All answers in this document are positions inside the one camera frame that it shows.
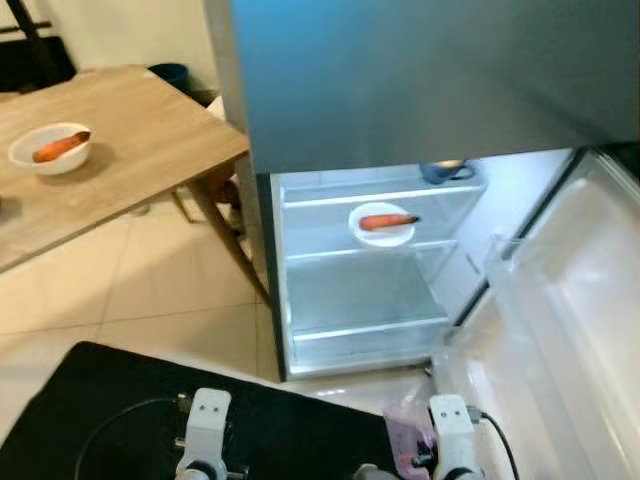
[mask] tiled floor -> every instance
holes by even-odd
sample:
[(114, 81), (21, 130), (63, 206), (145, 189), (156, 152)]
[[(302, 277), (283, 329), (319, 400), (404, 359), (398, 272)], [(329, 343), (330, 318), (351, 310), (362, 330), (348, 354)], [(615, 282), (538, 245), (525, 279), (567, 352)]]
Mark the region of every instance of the tiled floor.
[[(0, 442), (81, 340), (277, 382), (269, 309), (210, 227), (188, 224), (168, 200), (0, 275)], [(401, 369), (278, 386), (379, 413), (419, 376)]]

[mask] carrot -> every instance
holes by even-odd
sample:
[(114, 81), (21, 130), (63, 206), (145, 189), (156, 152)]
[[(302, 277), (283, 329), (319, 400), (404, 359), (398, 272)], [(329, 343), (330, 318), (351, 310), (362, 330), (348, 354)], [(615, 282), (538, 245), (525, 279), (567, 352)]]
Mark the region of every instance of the carrot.
[(408, 225), (420, 221), (417, 215), (368, 215), (362, 217), (358, 224), (360, 228), (368, 232), (377, 230), (378, 228), (397, 227), (399, 225)]
[(72, 148), (82, 145), (89, 140), (91, 132), (78, 132), (70, 137), (61, 138), (51, 142), (44, 147), (33, 152), (32, 158), (36, 163), (50, 162)]

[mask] white bowl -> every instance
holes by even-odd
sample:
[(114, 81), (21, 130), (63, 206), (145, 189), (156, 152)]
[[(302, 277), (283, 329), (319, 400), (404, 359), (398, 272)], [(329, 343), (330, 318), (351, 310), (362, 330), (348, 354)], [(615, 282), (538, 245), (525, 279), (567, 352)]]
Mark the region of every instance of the white bowl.
[(406, 215), (407, 211), (392, 203), (372, 202), (363, 203), (354, 208), (349, 215), (349, 230), (354, 237), (365, 245), (372, 247), (390, 248), (407, 243), (413, 237), (415, 225), (398, 225), (397, 227), (381, 228), (369, 232), (360, 228), (360, 219), (368, 215)]
[(70, 172), (87, 161), (91, 140), (72, 148), (50, 162), (34, 162), (33, 152), (61, 138), (87, 131), (89, 129), (79, 123), (53, 123), (31, 130), (11, 144), (9, 162), (25, 172), (32, 172), (36, 175), (60, 175)]

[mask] refrigerator freezer door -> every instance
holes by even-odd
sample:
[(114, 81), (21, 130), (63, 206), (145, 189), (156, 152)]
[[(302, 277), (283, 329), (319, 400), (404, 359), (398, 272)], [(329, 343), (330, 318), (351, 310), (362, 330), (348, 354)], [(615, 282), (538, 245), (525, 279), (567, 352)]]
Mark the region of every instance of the refrigerator freezer door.
[(516, 247), (494, 250), (440, 388), (500, 417), (523, 479), (640, 478), (640, 189), (589, 154)]
[(232, 0), (258, 173), (638, 138), (632, 0)]

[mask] black table surface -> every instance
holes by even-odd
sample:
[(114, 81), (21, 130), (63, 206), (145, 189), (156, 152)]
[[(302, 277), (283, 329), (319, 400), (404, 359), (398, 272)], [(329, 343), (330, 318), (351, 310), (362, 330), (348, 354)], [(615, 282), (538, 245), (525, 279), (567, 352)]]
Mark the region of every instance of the black table surface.
[[(216, 373), (83, 342), (31, 400), (0, 449), (0, 478), (70, 480), (91, 431), (137, 402), (200, 387), (232, 397), (224, 459), (250, 479), (347, 480), (362, 463), (393, 471), (381, 417)], [(168, 480), (187, 415), (155, 404), (111, 424), (87, 452), (87, 480)]]

